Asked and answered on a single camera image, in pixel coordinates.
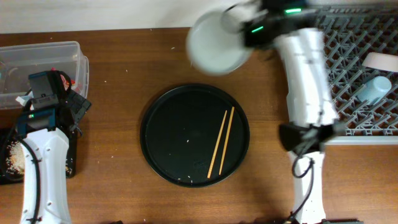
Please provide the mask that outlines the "red snack wrapper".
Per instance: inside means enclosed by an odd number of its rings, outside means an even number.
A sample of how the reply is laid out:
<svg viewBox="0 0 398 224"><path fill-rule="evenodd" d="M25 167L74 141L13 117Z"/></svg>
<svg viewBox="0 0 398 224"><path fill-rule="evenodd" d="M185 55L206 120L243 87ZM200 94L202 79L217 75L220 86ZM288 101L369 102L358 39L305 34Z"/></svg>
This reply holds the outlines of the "red snack wrapper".
<svg viewBox="0 0 398 224"><path fill-rule="evenodd" d="M66 91L71 90L72 87L75 85L75 80L71 79L65 72L59 71L60 77L62 79L64 88Z"/></svg>

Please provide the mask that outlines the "light blue cup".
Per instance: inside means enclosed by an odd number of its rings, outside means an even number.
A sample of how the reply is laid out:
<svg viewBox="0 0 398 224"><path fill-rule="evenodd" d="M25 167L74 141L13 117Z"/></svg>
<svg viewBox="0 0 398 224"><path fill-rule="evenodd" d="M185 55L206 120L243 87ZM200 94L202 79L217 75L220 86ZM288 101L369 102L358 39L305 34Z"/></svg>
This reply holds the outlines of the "light blue cup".
<svg viewBox="0 0 398 224"><path fill-rule="evenodd" d="M368 105L379 102L392 88L391 81L383 76L378 76L368 81L365 88L358 94L358 100L367 101Z"/></svg>

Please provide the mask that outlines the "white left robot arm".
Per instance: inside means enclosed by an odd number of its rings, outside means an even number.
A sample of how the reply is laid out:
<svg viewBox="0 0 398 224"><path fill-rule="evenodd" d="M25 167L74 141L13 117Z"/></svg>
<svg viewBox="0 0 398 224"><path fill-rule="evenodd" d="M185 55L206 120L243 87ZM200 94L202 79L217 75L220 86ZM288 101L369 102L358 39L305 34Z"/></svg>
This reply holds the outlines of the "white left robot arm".
<svg viewBox="0 0 398 224"><path fill-rule="evenodd" d="M63 71L29 75L30 93L14 139L24 153L21 223L70 223L66 166L70 140L91 103L72 89Z"/></svg>

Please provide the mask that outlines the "rice and shell leftovers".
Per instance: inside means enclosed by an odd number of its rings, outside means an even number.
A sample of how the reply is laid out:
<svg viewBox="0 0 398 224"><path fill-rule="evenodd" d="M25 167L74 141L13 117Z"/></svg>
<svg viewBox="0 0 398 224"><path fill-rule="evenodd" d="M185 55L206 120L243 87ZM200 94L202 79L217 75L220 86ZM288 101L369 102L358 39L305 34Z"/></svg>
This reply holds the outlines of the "rice and shell leftovers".
<svg viewBox="0 0 398 224"><path fill-rule="evenodd" d="M11 141L6 147L6 167L11 175L24 175L25 162L22 145L19 141Z"/></svg>

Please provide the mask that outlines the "white small bowl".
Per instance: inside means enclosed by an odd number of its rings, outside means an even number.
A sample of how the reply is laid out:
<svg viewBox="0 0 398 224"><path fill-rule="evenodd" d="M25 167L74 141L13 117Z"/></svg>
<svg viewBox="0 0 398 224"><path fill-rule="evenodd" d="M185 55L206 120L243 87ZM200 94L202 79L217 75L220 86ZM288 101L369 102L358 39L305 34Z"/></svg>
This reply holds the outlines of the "white small bowl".
<svg viewBox="0 0 398 224"><path fill-rule="evenodd" d="M398 72L397 59L398 56L395 55L371 52L367 54L362 66L388 72Z"/></svg>

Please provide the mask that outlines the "white dinner plate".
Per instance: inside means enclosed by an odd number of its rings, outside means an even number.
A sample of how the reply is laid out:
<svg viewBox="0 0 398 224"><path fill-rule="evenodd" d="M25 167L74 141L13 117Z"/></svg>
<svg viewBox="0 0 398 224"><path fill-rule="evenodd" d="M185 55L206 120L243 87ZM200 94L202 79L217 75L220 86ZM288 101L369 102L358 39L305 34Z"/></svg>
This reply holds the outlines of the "white dinner plate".
<svg viewBox="0 0 398 224"><path fill-rule="evenodd" d="M187 55L192 65L209 76L227 75L251 56L244 46L239 18L222 10L202 15L190 28L186 39Z"/></svg>

